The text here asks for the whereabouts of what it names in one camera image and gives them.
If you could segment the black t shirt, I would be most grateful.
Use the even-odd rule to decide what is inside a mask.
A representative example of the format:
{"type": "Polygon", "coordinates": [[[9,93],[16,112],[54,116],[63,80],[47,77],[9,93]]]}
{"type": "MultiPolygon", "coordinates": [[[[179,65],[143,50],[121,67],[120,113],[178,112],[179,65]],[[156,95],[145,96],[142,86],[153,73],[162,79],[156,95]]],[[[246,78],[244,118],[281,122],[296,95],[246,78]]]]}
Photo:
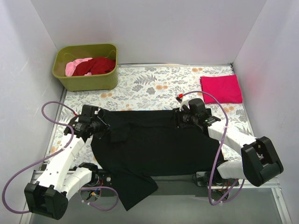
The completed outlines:
{"type": "Polygon", "coordinates": [[[172,111],[106,111],[104,121],[109,129],[93,135],[91,148],[126,210],[158,189],[155,176],[211,171],[224,161],[219,141],[193,125],[178,129],[172,111]]]}

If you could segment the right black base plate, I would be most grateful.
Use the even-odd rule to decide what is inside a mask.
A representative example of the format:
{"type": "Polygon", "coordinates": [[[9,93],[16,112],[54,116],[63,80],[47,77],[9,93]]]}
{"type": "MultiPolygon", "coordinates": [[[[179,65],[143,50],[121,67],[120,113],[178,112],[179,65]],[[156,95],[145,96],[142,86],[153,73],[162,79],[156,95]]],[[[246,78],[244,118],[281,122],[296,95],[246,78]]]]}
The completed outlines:
{"type": "MultiPolygon", "coordinates": [[[[199,187],[208,187],[211,172],[196,172],[192,175],[192,181],[199,187]]],[[[223,179],[218,173],[215,173],[212,180],[212,187],[226,188],[231,186],[235,179],[223,179]]]]}

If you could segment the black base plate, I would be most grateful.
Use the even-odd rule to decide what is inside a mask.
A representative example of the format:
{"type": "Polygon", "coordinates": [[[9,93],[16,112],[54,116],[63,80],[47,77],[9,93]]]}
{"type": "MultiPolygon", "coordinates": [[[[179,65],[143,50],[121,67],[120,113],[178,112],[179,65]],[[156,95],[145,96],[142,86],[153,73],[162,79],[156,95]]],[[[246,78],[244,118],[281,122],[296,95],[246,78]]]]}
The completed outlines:
{"type": "Polygon", "coordinates": [[[95,187],[112,187],[112,176],[109,172],[102,172],[95,175],[95,187]]]}
{"type": "MultiPolygon", "coordinates": [[[[211,172],[196,172],[192,175],[192,181],[199,187],[208,187],[211,172]]],[[[212,180],[212,187],[226,188],[231,186],[235,179],[223,179],[218,173],[215,173],[212,180]]]]}

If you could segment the dark red garment in bin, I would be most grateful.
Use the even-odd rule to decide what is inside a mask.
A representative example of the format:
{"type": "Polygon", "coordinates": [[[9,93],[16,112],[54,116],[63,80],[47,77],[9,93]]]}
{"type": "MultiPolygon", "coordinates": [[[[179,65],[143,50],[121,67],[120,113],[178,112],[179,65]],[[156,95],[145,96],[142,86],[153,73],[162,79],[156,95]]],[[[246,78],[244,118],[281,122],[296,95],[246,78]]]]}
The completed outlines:
{"type": "Polygon", "coordinates": [[[116,66],[116,61],[107,57],[96,57],[80,63],[72,76],[102,75],[111,72],[116,66]]]}

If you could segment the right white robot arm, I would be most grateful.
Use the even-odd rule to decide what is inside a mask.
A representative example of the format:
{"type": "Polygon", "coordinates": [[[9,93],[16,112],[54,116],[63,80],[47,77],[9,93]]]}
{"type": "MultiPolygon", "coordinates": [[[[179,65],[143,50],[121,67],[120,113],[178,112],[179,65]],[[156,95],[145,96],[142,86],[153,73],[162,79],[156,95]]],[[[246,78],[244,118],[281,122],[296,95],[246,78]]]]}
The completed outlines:
{"type": "Polygon", "coordinates": [[[245,179],[259,187],[283,173],[283,164],[268,137],[257,138],[228,127],[225,121],[211,114],[200,98],[183,101],[177,97],[176,100],[180,103],[174,111],[178,128],[194,125],[241,156],[238,161],[217,163],[216,170],[222,179],[245,179]]]}

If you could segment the folded magenta t shirt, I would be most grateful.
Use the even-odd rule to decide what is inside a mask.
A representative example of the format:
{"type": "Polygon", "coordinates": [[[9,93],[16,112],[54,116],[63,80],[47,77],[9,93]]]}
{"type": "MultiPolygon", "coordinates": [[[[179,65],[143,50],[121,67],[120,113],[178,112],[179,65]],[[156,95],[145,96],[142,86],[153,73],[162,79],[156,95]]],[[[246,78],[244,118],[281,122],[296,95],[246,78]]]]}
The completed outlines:
{"type": "Polygon", "coordinates": [[[243,102],[237,75],[200,77],[200,84],[202,91],[215,97],[221,104],[243,102]]]}

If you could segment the pink garment in bin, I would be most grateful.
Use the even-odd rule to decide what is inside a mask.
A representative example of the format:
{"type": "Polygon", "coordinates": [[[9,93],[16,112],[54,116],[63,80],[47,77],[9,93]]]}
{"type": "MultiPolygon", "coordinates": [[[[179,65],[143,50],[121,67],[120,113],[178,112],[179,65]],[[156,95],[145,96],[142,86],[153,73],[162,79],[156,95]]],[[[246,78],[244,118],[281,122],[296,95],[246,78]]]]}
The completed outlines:
{"type": "Polygon", "coordinates": [[[66,67],[65,67],[65,76],[66,77],[71,77],[76,69],[76,67],[82,63],[82,62],[86,62],[86,61],[89,61],[91,60],[92,58],[81,58],[81,59],[76,59],[72,62],[69,62],[66,64],[66,67]]]}

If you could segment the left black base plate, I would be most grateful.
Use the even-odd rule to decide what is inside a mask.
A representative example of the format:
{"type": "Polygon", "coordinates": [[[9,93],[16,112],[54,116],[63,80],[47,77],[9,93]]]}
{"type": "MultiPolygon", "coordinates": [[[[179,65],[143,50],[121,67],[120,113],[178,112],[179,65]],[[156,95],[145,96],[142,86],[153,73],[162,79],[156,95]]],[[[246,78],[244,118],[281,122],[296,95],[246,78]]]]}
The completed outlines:
{"type": "Polygon", "coordinates": [[[109,172],[102,172],[95,175],[95,187],[112,187],[112,176],[109,172]]]}

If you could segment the olive green plastic bin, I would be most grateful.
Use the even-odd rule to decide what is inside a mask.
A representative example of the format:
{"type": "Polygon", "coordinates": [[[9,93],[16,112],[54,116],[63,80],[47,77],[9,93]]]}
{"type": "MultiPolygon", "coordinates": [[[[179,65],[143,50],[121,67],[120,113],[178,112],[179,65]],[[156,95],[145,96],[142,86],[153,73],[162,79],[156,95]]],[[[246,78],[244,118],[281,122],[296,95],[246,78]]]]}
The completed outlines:
{"type": "Polygon", "coordinates": [[[73,45],[60,49],[56,55],[52,74],[68,91],[111,90],[118,84],[117,66],[107,74],[71,76],[65,74],[67,63],[76,59],[105,57],[118,63],[117,47],[111,43],[73,45]]]}

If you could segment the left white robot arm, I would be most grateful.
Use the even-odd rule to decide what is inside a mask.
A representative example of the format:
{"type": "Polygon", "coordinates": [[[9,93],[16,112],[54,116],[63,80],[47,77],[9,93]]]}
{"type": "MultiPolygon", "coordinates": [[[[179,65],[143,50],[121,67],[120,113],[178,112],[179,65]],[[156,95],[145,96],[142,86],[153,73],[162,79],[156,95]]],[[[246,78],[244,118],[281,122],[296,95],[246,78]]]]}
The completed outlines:
{"type": "Polygon", "coordinates": [[[62,218],[69,200],[82,187],[100,186],[98,166],[82,163],[72,175],[67,175],[77,153],[94,134],[104,133],[109,125],[103,120],[104,110],[93,105],[83,105],[81,113],[75,115],[66,128],[58,148],[46,169],[34,183],[24,189],[28,209],[31,213],[55,220],[62,218]]]}

